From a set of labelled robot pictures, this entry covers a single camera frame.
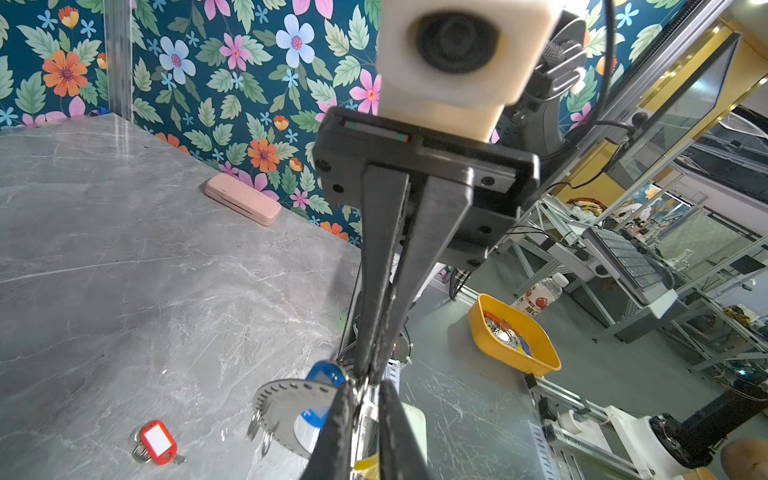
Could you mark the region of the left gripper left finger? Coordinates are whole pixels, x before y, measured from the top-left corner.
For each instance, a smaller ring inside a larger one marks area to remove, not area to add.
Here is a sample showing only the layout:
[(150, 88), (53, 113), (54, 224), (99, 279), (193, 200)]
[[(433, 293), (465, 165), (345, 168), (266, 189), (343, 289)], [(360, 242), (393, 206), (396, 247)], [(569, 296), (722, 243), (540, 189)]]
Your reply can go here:
[(337, 389), (301, 480), (347, 480), (350, 477), (355, 408), (354, 387), (349, 382), (344, 383)]

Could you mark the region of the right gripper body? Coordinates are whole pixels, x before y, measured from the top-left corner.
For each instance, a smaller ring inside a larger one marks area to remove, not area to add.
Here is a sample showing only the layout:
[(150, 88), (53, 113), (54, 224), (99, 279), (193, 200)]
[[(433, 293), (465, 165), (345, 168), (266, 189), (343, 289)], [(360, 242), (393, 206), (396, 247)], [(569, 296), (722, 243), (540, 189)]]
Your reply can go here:
[(466, 185), (471, 204), (451, 238), (425, 249), (463, 270), (485, 262), (540, 178), (532, 153), (341, 107), (326, 113), (312, 154), (326, 200), (360, 211), (372, 258), (404, 247), (428, 179)]

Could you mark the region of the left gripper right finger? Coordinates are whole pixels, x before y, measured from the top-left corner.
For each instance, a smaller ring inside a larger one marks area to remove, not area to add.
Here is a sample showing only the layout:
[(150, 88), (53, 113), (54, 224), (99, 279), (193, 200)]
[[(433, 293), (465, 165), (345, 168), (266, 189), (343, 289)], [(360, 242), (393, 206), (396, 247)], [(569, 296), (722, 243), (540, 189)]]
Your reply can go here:
[(408, 421), (395, 385), (384, 380), (379, 388), (380, 478), (383, 480), (428, 480), (427, 462)]

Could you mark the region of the red key tag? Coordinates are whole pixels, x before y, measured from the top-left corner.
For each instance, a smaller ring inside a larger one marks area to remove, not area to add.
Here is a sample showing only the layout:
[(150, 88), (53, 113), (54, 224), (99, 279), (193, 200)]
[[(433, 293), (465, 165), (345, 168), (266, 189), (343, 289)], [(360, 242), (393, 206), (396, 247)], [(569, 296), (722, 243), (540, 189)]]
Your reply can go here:
[(165, 424), (152, 420), (133, 433), (134, 448), (131, 456), (139, 463), (159, 466), (183, 464), (185, 457), (178, 452), (178, 444)]

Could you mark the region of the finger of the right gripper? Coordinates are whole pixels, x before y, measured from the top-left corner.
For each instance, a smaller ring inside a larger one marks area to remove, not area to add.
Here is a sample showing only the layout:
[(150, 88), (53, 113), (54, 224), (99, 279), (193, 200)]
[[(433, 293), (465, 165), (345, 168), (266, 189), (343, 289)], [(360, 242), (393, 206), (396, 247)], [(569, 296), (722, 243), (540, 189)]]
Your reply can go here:
[[(406, 218), (390, 275), (390, 284), (396, 288), (393, 313), (399, 330), (411, 302), (430, 278), (432, 268), (461, 225), (472, 200), (473, 187), (464, 182), (430, 176), (412, 188), (409, 181)], [(382, 378), (368, 380), (378, 384)]]
[(406, 218), (409, 175), (368, 165), (361, 180), (362, 299), (353, 372), (381, 378), (399, 330), (390, 275)]

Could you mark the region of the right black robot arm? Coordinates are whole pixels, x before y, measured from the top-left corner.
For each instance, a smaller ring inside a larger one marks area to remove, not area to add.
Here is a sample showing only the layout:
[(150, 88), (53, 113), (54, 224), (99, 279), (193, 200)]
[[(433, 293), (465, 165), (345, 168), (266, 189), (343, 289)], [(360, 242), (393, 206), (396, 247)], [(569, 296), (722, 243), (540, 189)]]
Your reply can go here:
[(379, 104), (330, 108), (313, 148), (327, 199), (362, 217), (354, 380), (382, 380), (435, 267), (478, 268), (539, 186), (584, 29), (555, 1), (383, 3)]

